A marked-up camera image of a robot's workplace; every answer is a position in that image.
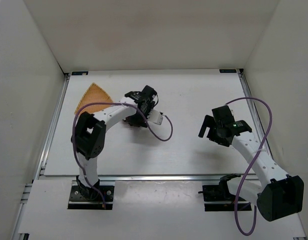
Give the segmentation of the blue label right corner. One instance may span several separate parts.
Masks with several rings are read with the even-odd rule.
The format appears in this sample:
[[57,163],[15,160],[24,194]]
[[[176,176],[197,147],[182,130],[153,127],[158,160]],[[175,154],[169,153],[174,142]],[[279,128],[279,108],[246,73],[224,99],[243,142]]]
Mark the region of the blue label right corner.
[[219,69],[219,72],[221,74],[236,74],[237,70],[236,69]]

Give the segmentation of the triangular woven bamboo basket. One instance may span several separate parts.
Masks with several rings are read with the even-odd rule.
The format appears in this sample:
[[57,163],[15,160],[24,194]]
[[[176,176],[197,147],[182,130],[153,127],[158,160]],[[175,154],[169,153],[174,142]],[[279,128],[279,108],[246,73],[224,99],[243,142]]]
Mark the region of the triangular woven bamboo basket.
[[[86,90],[82,98],[80,99],[74,114],[76,115],[80,108],[83,106],[90,104],[90,103],[113,103],[114,101],[112,98],[96,83],[92,83],[89,88]],[[83,109],[80,114],[84,111],[88,112],[89,114],[94,114],[108,108],[109,105],[91,105]]]

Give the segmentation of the front aluminium frame rail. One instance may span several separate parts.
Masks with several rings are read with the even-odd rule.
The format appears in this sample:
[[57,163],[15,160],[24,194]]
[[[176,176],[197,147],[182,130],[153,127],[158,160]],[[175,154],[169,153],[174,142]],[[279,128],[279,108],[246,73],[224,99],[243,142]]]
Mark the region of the front aluminium frame rail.
[[199,175],[99,175],[100,181],[205,181],[219,180],[224,174]]

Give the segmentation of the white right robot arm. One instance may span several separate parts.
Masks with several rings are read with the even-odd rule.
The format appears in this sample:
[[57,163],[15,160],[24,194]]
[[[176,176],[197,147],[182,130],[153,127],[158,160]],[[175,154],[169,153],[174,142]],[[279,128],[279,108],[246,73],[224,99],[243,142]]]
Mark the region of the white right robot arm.
[[239,197],[256,205],[265,220],[272,222],[302,211],[303,180],[288,174],[266,151],[260,150],[252,128],[244,120],[236,121],[227,105],[212,109],[212,115],[204,117],[198,136],[233,147],[252,164],[260,185],[245,181]]

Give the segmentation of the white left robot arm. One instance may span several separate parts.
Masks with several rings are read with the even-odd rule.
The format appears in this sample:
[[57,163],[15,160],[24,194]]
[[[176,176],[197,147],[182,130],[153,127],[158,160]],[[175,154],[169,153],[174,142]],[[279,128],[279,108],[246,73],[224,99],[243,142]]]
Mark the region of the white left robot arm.
[[157,92],[146,85],[141,91],[130,91],[115,104],[112,98],[96,83],[92,83],[75,110],[75,144],[79,175],[76,177],[79,193],[88,201],[97,201],[100,181],[97,174],[97,157],[105,145],[106,132],[124,121],[133,127],[146,128],[148,117],[156,105]]

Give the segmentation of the right aluminium frame rail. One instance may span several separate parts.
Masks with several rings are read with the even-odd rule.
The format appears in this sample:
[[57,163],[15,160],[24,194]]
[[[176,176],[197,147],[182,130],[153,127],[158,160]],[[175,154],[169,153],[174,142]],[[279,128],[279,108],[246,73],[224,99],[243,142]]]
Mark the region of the right aluminium frame rail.
[[238,76],[241,81],[243,92],[249,107],[255,132],[244,132],[233,140],[233,147],[244,157],[263,186],[269,184],[272,179],[278,181],[286,177],[286,172],[281,169],[274,161],[268,141],[267,135],[269,131],[266,127],[272,125],[264,125],[261,123],[256,103],[262,104],[261,101],[252,97],[251,90],[248,86],[244,70],[238,69]]

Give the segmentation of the dark red fake grape bunch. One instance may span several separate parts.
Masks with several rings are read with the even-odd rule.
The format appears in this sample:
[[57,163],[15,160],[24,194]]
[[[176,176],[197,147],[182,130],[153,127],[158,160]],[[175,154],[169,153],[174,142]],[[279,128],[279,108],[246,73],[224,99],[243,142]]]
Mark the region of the dark red fake grape bunch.
[[144,118],[141,115],[137,114],[128,116],[123,121],[132,127],[142,127],[142,128],[148,127]]

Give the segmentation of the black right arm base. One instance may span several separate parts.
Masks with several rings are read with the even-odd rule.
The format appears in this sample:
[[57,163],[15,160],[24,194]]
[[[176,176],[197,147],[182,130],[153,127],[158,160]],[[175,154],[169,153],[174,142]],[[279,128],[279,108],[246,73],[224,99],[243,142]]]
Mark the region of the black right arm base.
[[233,212],[235,210],[235,195],[228,189],[228,181],[240,178],[240,174],[222,176],[217,185],[203,185],[198,192],[203,195],[205,212]]

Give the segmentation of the left aluminium frame rail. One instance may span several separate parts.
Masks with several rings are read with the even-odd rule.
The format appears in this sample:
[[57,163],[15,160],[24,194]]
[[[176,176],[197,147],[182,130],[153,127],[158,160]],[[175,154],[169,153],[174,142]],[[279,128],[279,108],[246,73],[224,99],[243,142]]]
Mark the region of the left aluminium frame rail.
[[50,152],[50,148],[52,145],[52,141],[53,141],[53,137],[55,134],[55,130],[57,127],[57,123],[58,123],[58,119],[61,113],[61,109],[63,106],[63,102],[65,99],[65,95],[66,95],[66,91],[68,88],[68,84],[69,84],[69,80],[70,80],[71,74],[70,73],[66,73],[64,75],[64,82],[62,85],[62,88],[60,90],[60,94],[58,96],[57,102],[56,102],[56,106],[52,115],[52,119],[48,128],[48,132],[42,147],[42,151],[38,160],[38,164],[37,164],[37,168],[35,171],[35,174],[33,176],[32,182],[34,182],[34,180],[38,180],[40,177],[40,173],[41,170],[45,167],[46,163],[47,163],[47,158]]

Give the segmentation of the aluminium frame rail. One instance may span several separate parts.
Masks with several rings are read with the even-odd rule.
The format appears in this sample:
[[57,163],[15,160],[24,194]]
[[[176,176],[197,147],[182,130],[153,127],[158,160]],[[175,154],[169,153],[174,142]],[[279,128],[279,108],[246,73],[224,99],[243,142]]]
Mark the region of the aluminium frame rail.
[[38,160],[38,164],[37,164],[37,168],[35,171],[35,174],[33,176],[32,182],[34,182],[34,180],[38,180],[40,177],[40,173],[41,170],[45,167],[46,163],[47,163],[47,158],[50,152],[50,148],[52,145],[52,141],[53,141],[53,137],[55,134],[55,130],[57,127],[57,123],[58,123],[58,119],[61,113],[61,109],[63,106],[63,102],[65,99],[65,95],[66,95],[66,91],[68,88],[68,84],[69,84],[69,80],[70,80],[71,74],[70,73],[66,73],[64,75],[64,82],[62,85],[62,88],[60,90],[60,94],[58,96],[57,102],[56,102],[56,106],[52,115],[52,119],[48,128],[48,132],[42,147],[42,151]]
[[205,181],[219,180],[224,174],[199,175],[99,175],[100,181]]
[[233,140],[233,147],[244,157],[263,186],[269,184],[272,179],[278,181],[286,177],[286,172],[281,169],[274,161],[268,141],[267,135],[269,131],[266,127],[272,125],[264,125],[261,123],[256,103],[262,104],[261,101],[252,97],[251,90],[248,86],[244,70],[238,69],[238,76],[241,81],[243,92],[249,107],[255,132],[244,132]]

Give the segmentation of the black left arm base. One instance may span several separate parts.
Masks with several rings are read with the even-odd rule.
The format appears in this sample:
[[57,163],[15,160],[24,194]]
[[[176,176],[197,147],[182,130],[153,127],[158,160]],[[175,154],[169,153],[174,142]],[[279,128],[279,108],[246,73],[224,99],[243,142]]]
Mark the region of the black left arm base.
[[100,185],[98,182],[95,187],[98,187],[105,200],[94,189],[81,187],[76,181],[72,182],[70,194],[68,198],[67,208],[69,210],[112,210],[114,202],[114,185]]

